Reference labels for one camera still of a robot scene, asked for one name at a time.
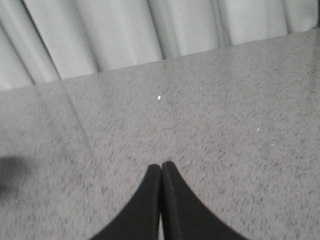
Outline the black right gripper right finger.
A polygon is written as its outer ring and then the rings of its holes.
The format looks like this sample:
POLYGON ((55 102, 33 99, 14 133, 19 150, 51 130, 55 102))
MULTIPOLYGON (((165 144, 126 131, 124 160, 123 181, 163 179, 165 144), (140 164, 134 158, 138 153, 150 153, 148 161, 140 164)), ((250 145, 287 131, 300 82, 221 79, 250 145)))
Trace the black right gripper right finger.
POLYGON ((172 161, 162 164, 161 217, 166 240, 245 239, 200 201, 172 161))

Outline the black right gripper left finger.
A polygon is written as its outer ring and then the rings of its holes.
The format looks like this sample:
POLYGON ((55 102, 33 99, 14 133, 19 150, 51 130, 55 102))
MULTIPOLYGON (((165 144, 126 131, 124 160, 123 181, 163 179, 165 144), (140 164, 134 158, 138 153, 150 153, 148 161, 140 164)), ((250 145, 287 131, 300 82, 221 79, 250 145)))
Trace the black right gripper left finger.
POLYGON ((92 240, 157 240, 159 238, 161 168, 150 164, 134 195, 92 240))

